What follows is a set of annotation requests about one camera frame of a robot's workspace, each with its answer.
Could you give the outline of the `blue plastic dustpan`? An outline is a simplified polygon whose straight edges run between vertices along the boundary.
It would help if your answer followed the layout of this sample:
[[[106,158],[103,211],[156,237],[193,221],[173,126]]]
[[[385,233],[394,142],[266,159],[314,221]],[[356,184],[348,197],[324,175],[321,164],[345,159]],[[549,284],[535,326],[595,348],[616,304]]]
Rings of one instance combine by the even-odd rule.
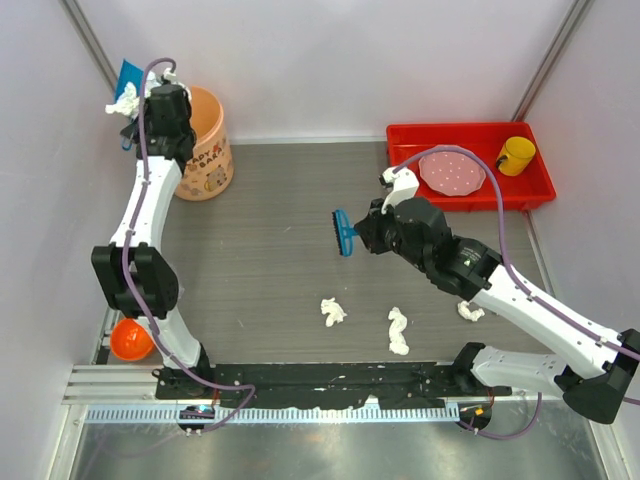
[[[139,89],[142,82],[142,74],[143,74],[143,71],[139,67],[135,66],[134,64],[124,59],[122,61],[120,71],[118,74],[116,90],[114,94],[114,102],[123,92],[127,82],[132,82],[136,86],[136,89],[138,91],[138,96],[139,96]]]

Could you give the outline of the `blue hand brush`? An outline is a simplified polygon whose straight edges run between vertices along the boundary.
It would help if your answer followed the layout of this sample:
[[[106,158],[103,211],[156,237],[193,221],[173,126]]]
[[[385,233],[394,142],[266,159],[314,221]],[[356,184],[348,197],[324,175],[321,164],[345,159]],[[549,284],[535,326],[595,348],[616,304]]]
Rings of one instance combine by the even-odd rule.
[[[332,222],[337,239],[339,254],[343,257],[350,257],[353,254],[353,238],[358,235],[351,224],[347,213],[343,209],[336,209],[332,212]]]

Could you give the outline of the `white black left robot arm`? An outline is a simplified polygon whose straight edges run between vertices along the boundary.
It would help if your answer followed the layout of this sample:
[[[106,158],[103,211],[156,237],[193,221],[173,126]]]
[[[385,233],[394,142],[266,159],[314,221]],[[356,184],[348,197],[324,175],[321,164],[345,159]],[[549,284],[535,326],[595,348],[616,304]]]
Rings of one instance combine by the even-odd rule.
[[[180,85],[165,83],[142,100],[131,129],[136,146],[131,195],[109,242],[93,248],[91,264],[108,306],[142,328],[161,353],[159,383],[178,385],[200,399],[213,385],[209,359],[179,312],[179,280],[161,252],[169,206],[195,146],[191,113]]]

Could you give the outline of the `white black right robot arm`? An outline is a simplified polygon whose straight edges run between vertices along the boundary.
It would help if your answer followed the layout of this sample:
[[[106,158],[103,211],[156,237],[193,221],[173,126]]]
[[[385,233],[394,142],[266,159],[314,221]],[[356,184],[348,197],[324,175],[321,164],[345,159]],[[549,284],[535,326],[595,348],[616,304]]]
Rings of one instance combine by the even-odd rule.
[[[451,371],[457,391],[524,389],[558,397],[594,422],[616,419],[639,366],[637,330],[617,332],[577,314],[526,280],[505,256],[453,234],[444,213],[422,197],[389,208],[375,199],[355,230],[370,253],[397,254],[439,290],[502,316],[550,351],[470,343]]]

